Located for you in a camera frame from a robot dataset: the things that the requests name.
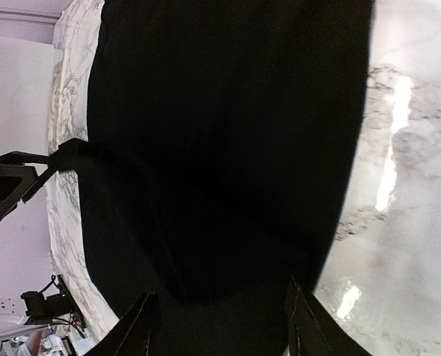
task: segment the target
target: marble surface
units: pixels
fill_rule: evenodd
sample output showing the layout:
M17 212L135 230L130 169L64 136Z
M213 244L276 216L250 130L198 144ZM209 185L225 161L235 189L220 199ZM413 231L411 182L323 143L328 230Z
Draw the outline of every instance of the marble surface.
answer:
M56 26L49 143L86 138L102 0ZM378 0L365 122L317 297L373 355L441 355L441 1ZM48 186L56 269L103 337L117 319L85 268L76 177Z

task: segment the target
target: person's arm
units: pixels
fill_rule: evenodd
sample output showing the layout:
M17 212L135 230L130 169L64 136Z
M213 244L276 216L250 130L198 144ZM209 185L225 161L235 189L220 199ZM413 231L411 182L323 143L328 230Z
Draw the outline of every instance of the person's arm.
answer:
M26 347L29 350L29 353L32 356L37 356L39 353L39 348L41 347L41 340L42 340L42 331L40 332L33 332L26 341Z

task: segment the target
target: person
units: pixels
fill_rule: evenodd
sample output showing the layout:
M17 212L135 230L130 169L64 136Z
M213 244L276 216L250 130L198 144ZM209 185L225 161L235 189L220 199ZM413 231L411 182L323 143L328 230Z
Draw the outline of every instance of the person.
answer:
M41 349L42 331L33 332L26 342L14 350L15 356L37 356Z

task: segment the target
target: black cloth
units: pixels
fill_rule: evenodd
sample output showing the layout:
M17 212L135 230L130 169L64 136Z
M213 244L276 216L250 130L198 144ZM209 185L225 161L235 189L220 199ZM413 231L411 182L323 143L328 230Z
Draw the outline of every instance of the black cloth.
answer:
M365 100L373 0L107 0L77 163L85 259L162 355L280 355L313 290Z

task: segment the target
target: marble countertop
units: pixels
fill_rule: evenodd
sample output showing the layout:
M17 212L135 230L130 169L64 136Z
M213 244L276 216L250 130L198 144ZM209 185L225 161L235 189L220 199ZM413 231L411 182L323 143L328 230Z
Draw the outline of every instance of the marble countertop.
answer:
M441 2L378 0L365 121L316 293L373 355L441 355ZM102 0L75 0L56 26L50 149L87 138L88 75ZM55 268L100 339L117 322L91 283L77 179L48 185Z

